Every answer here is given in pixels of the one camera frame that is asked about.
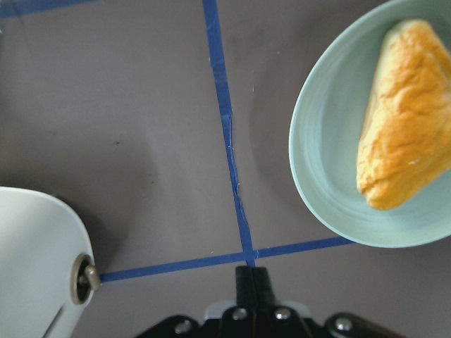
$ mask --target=bread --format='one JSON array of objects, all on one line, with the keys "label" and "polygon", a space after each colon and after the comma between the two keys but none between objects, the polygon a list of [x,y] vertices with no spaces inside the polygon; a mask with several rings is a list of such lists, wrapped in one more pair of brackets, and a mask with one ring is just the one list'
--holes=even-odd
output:
[{"label": "bread", "polygon": [[396,208],[451,168],[451,55],[423,20],[385,36],[357,154],[357,189]]}]

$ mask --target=silver screw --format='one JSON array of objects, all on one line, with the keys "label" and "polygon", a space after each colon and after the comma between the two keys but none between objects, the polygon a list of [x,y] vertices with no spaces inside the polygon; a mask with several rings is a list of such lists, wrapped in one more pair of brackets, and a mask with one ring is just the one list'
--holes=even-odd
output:
[{"label": "silver screw", "polygon": [[352,329],[352,322],[347,318],[337,318],[335,320],[335,327],[340,331],[350,331]]},{"label": "silver screw", "polygon": [[174,331],[176,334],[182,334],[190,331],[191,327],[191,322],[189,320],[184,320],[175,326]]},{"label": "silver screw", "polygon": [[291,311],[289,308],[278,308],[274,311],[274,315],[279,320],[287,320],[291,317]]},{"label": "silver screw", "polygon": [[232,313],[233,320],[243,320],[247,317],[247,311],[245,308],[236,308]]}]

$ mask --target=plate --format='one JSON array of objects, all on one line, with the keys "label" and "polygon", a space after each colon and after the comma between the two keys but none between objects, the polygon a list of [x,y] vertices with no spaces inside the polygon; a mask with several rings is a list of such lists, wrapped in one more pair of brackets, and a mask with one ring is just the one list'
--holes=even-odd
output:
[{"label": "plate", "polygon": [[357,145],[385,33],[409,18],[427,20],[451,50],[451,1],[392,0],[350,25],[320,57],[293,112],[292,176],[310,211],[354,242],[407,247],[451,234],[451,172],[391,211],[372,209],[356,186]]}]

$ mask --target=golden brown pastry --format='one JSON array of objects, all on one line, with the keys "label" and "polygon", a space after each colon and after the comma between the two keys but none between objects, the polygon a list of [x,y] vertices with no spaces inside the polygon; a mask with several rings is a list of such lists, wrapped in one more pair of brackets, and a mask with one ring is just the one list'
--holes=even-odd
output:
[{"label": "golden brown pastry", "polygon": [[357,189],[396,208],[451,168],[451,55],[423,20],[385,36],[357,154]]}]

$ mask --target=light green bowl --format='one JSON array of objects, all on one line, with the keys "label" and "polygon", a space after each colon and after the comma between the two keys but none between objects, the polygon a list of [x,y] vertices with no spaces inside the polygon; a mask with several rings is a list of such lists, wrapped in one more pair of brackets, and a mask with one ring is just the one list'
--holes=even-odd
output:
[{"label": "light green bowl", "polygon": [[352,241],[388,248],[416,246],[451,234],[451,172],[391,211],[366,204],[356,186],[357,145],[385,33],[423,18],[451,50],[451,0],[394,0],[348,27],[305,82],[290,126],[296,187],[310,211]]}]

